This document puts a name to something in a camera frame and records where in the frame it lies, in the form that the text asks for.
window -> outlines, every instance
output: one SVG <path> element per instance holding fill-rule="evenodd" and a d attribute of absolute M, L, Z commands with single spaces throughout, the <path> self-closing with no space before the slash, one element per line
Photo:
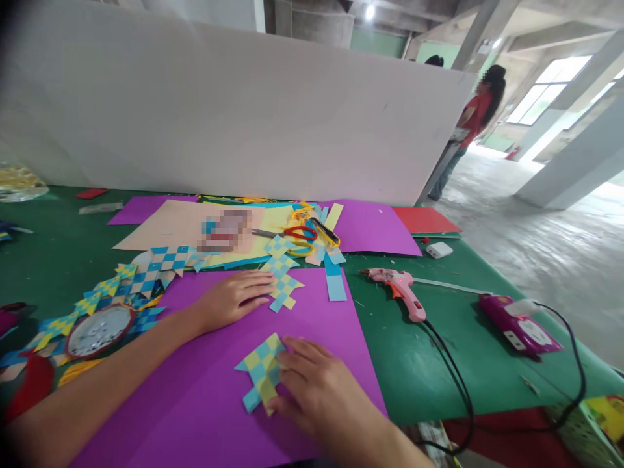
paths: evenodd
<path fill-rule="evenodd" d="M 590 101 L 590 103 L 587 104 L 585 109 L 583 109 L 580 112 L 577 112 L 576 114 L 572 114 L 569 117 L 568 122 L 566 122 L 563 130 L 570 130 L 574 125 L 576 125 L 576 123 L 587 113 L 587 111 L 590 110 L 593 107 L 593 105 L 596 104 L 598 100 L 601 97 L 603 97 L 606 94 L 606 92 L 609 91 L 617 83 L 617 81 L 623 76 L 624 76 L 624 70 L 619 72 L 610 83 L 607 83 L 607 85 L 603 88 L 603 90 L 600 91 L 598 94 L 596 94 L 596 96 L 594 96 L 594 98 Z"/>
<path fill-rule="evenodd" d="M 587 55 L 554 60 L 539 76 L 531 91 L 507 117 L 507 122 L 533 125 L 567 84 L 579 74 L 591 57 Z"/>

person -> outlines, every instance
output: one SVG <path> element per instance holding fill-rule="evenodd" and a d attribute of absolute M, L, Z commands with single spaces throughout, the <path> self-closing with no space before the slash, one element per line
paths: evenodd
<path fill-rule="evenodd" d="M 35 468 L 68 466 L 171 353 L 199 335 L 243 319 L 266 303 L 264 295 L 274 290 L 272 282 L 270 272 L 234 274 L 192 306 L 162 319 L 99 365 L 57 389 L 7 426 L 15 452 L 13 460 Z M 281 381 L 292 398 L 277 396 L 270 401 L 270 407 L 315 439 L 338 464 L 363 468 L 433 467 L 369 400 L 339 358 L 305 339 L 284 337 L 283 342 L 292 352 L 279 353 L 277 360 L 282 367 Z M 0 445 L 0 460 L 7 463 L 11 457 L 2 450 L 6 451 L 6 444 Z"/>
<path fill-rule="evenodd" d="M 416 59 L 415 58 L 411 58 L 409 60 L 410 62 L 415 62 Z M 444 57 L 440 57 L 439 55 L 432 55 L 431 57 L 429 57 L 427 60 L 425 60 L 425 65 L 433 65 L 433 66 L 444 66 Z"/>
<path fill-rule="evenodd" d="M 469 129 L 470 132 L 466 139 L 461 142 L 459 149 L 429 192 L 428 197 L 432 200 L 438 201 L 442 198 L 442 190 L 449 182 L 453 169 L 468 151 L 470 143 L 488 126 L 494 117 L 505 92 L 505 73 L 506 70 L 502 66 L 492 65 L 481 79 L 476 89 L 476 96 L 464 108 L 457 126 Z"/>

power cord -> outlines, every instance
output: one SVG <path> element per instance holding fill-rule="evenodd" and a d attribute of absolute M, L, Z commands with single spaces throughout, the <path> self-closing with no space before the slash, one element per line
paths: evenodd
<path fill-rule="evenodd" d="M 544 307 L 545 309 L 548 309 L 549 311 L 554 313 L 564 323 L 565 327 L 567 328 L 567 332 L 570 334 L 570 340 L 572 342 L 572 352 L 574 353 L 574 358 L 578 366 L 578 371 L 579 371 L 578 373 L 580 374 L 580 390 L 578 392 L 578 395 L 576 396 L 576 398 L 574 398 L 574 400 L 572 400 L 572 402 L 568 406 L 565 407 L 565 410 L 561 414 L 561 417 L 554 424 L 545 428 L 518 428 L 518 429 L 510 429 L 510 430 L 494 430 L 494 429 L 490 429 L 490 428 L 477 425 L 475 423 L 475 411 L 474 411 L 475 409 L 473 407 L 473 402 L 470 398 L 468 388 L 466 387 L 466 384 L 462 378 L 462 374 L 457 368 L 457 364 L 455 364 L 455 361 L 453 360 L 453 357 L 451 356 L 449 349 L 444 343 L 444 340 L 442 340 L 442 337 L 438 334 L 434 326 L 431 325 L 431 322 L 429 322 L 429 320 L 425 320 L 423 324 L 435 335 L 437 340 L 442 345 L 442 349 L 448 356 L 449 361 L 453 369 L 455 370 L 455 373 L 457 374 L 457 377 L 461 383 L 461 387 L 459 387 L 459 390 L 461 393 L 463 393 L 463 396 L 465 397 L 466 410 L 468 411 L 468 417 L 469 417 L 469 423 L 468 423 L 469 428 L 468 428 L 468 435 L 466 439 L 457 448 L 449 449 L 447 447 L 443 447 L 442 445 L 437 444 L 432 441 L 421 441 L 421 442 L 418 442 L 418 445 L 429 445 L 431 447 L 437 448 L 438 450 L 441 450 L 447 455 L 457 456 L 463 451 L 465 451 L 470 445 L 471 441 L 473 440 L 473 436 L 475 434 L 475 428 L 485 431 L 485 432 L 489 432 L 491 434 L 526 434 L 526 433 L 542 434 L 545 432 L 555 432 L 564 426 L 564 424 L 567 422 L 568 418 L 572 414 L 572 411 L 574 411 L 580 405 L 580 403 L 585 399 L 585 394 L 587 392 L 587 379 L 585 377 L 585 371 L 583 370 L 583 365 L 580 361 L 579 349 L 577 347 L 577 340 L 574 336 L 574 332 L 572 331 L 572 327 L 570 326 L 570 324 L 563 317 L 563 315 L 561 315 L 552 307 L 549 307 L 548 305 L 545 305 L 545 304 L 541 304 L 539 302 L 536 302 L 535 304 L 537 304 L 540 307 Z"/>
<path fill-rule="evenodd" d="M 444 452 L 447 455 L 456 456 L 456 455 L 459 455 L 460 453 L 462 453 L 464 450 L 466 450 L 468 448 L 468 446 L 470 445 L 470 442 L 472 442 L 472 440 L 473 440 L 473 436 L 475 434 L 475 411 L 474 411 L 475 408 L 473 406 L 473 401 L 470 398 L 470 393 L 468 392 L 468 388 L 466 387 L 466 383 L 463 380 L 462 374 L 460 373 L 460 370 L 457 368 L 457 364 L 455 364 L 455 360 L 451 356 L 449 349 L 447 348 L 446 344 L 444 343 L 444 340 L 442 340 L 442 337 L 438 334 L 438 332 L 436 331 L 434 326 L 431 325 L 431 322 L 429 320 L 425 320 L 423 322 L 423 324 L 429 330 L 431 330 L 431 332 L 435 335 L 437 340 L 442 345 L 442 349 L 447 354 L 447 356 L 449 358 L 448 360 L 450 361 L 451 365 L 453 366 L 453 369 L 455 370 L 455 373 L 457 374 L 457 377 L 458 377 L 460 383 L 462 384 L 461 388 L 459 388 L 459 390 L 460 390 L 461 393 L 463 392 L 464 400 L 465 400 L 465 403 L 466 403 L 466 409 L 468 411 L 468 416 L 470 417 L 470 427 L 468 429 L 468 436 L 461 443 L 461 445 L 458 446 L 457 448 L 449 449 L 449 448 L 444 447 L 444 446 L 442 446 L 440 444 L 437 444 L 437 443 L 435 443 L 433 441 L 421 441 L 421 442 L 418 442 L 418 444 L 419 445 L 429 445 L 431 447 L 437 448 L 438 450 L 441 450 L 442 452 Z"/>
<path fill-rule="evenodd" d="M 585 377 L 585 371 L 583 370 L 583 364 L 580 362 L 579 349 L 577 348 L 577 339 L 574 336 L 574 332 L 572 331 L 572 327 L 567 322 L 567 320 L 561 315 L 559 312 L 554 310 L 552 307 L 549 307 L 545 304 L 541 304 L 536 302 L 540 307 L 544 307 L 548 309 L 552 313 L 554 313 L 559 319 L 564 323 L 567 328 L 567 332 L 570 334 L 570 340 L 572 341 L 572 353 L 574 353 L 574 358 L 577 362 L 578 373 L 580 374 L 580 390 L 578 391 L 578 395 L 572 402 L 565 407 L 564 412 L 561 414 L 561 417 L 552 425 L 545 428 L 518 428 L 518 429 L 490 429 L 483 426 L 476 426 L 479 430 L 488 432 L 490 434 L 530 434 L 537 433 L 543 434 L 546 432 L 555 432 L 561 429 L 564 424 L 567 422 L 568 418 L 572 414 L 572 411 L 578 408 L 580 403 L 585 399 L 585 394 L 587 393 L 587 379 Z"/>

red scissors handle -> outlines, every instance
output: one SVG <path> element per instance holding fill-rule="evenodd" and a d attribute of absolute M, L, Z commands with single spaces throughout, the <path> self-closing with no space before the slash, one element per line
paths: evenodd
<path fill-rule="evenodd" d="M 307 226 L 295 226 L 294 228 L 289 227 L 288 229 L 284 231 L 284 235 L 293 236 L 293 237 L 296 237 L 297 239 L 304 239 L 305 241 L 306 240 L 315 241 L 317 237 L 319 236 L 314 229 L 312 229 L 311 227 L 307 227 Z"/>

pink glue gun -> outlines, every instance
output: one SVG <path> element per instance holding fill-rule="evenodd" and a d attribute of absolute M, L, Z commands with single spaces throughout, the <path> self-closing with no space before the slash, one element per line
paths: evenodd
<path fill-rule="evenodd" d="M 361 273 L 368 275 L 373 281 L 384 283 L 392 289 L 392 299 L 402 298 L 408 307 L 409 319 L 412 322 L 424 322 L 427 319 L 420 301 L 416 299 L 410 286 L 414 284 L 414 279 L 407 272 L 399 273 L 396 270 L 386 270 L 385 268 L 369 268 Z"/>

